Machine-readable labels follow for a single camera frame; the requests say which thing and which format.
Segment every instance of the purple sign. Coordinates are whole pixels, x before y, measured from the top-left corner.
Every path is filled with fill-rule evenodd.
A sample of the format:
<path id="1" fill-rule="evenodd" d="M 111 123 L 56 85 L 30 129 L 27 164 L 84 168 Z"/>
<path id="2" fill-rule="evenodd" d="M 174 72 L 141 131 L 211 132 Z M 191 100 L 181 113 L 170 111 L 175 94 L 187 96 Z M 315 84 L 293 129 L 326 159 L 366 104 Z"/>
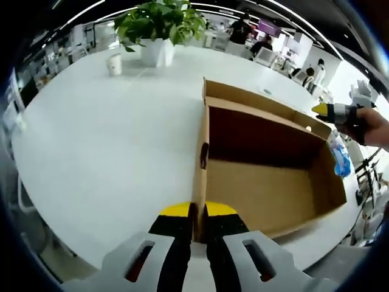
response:
<path id="1" fill-rule="evenodd" d="M 269 21 L 266 20 L 260 20 L 260 23 L 258 25 L 258 30 L 262 32 L 266 32 L 267 34 L 271 35 L 272 37 L 278 38 L 281 33 L 281 28 L 278 26 L 275 26 Z"/>

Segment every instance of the human hand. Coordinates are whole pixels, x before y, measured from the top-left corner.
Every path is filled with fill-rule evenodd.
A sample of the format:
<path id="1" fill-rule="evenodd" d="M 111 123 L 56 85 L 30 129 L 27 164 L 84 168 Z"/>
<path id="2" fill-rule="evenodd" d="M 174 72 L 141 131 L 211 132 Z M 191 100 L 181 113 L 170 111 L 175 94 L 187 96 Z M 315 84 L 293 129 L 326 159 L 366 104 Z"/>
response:
<path id="1" fill-rule="evenodd" d="M 389 121 L 372 108 L 360 108 L 357 117 L 365 119 L 368 129 L 365 133 L 365 143 L 369 146 L 389 147 Z M 345 125 L 337 126 L 338 130 L 351 139 L 356 140 L 352 129 Z"/>

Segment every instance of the potted plant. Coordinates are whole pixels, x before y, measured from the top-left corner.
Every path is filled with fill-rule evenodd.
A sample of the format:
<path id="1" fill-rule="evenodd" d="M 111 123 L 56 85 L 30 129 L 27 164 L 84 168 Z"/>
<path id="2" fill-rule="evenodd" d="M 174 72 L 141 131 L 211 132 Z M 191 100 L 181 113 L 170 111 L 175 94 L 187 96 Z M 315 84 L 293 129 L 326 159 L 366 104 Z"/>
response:
<path id="1" fill-rule="evenodd" d="M 115 30 L 127 52 L 134 52 L 128 41 L 138 44 L 143 62 L 159 67 L 171 64 L 175 45 L 186 45 L 193 37 L 200 40 L 205 21 L 189 1 L 153 0 L 118 16 Z"/>

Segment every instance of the green leaves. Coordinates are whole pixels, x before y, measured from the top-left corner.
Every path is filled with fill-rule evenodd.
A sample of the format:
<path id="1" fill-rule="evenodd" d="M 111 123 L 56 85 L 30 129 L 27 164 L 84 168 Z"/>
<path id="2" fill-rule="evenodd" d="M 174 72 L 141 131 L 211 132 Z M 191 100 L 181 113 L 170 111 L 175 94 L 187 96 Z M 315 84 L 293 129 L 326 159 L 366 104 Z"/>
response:
<path id="1" fill-rule="evenodd" d="M 176 25 L 173 25 L 170 29 L 169 39 L 173 45 L 178 44 L 181 41 L 181 36 Z"/>
<path id="2" fill-rule="evenodd" d="M 135 50 L 133 48 L 131 48 L 131 47 L 124 46 L 124 48 L 126 49 L 126 52 L 129 52 L 129 53 L 135 52 Z"/>
<path id="3" fill-rule="evenodd" d="M 190 7 L 189 1 L 164 0 L 159 3 L 153 0 L 118 16 L 115 29 L 120 40 L 130 40 L 141 46 L 143 39 L 155 41 L 158 38 L 169 38 L 174 45 L 188 44 L 193 37 L 197 40 L 203 37 L 205 21 Z"/>

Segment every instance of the white table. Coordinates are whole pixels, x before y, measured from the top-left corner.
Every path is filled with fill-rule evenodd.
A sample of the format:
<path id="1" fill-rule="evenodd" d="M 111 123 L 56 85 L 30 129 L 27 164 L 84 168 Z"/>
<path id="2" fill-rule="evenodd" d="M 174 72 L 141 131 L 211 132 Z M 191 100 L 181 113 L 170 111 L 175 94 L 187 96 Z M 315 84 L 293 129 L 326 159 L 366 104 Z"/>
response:
<path id="1" fill-rule="evenodd" d="M 88 55 L 56 76 L 24 112 L 27 129 L 13 150 L 39 213 L 65 244 L 99 268 L 104 255 L 147 231 L 165 207 L 189 201 L 202 113 L 202 78 L 311 113 L 315 100 L 292 80 L 254 62 L 196 47 L 176 49 L 169 68 L 144 68 L 123 52 L 123 75 L 108 77 L 106 59 Z M 317 224 L 282 238 L 305 269 L 352 228 L 359 208 L 355 176 L 348 202 Z"/>

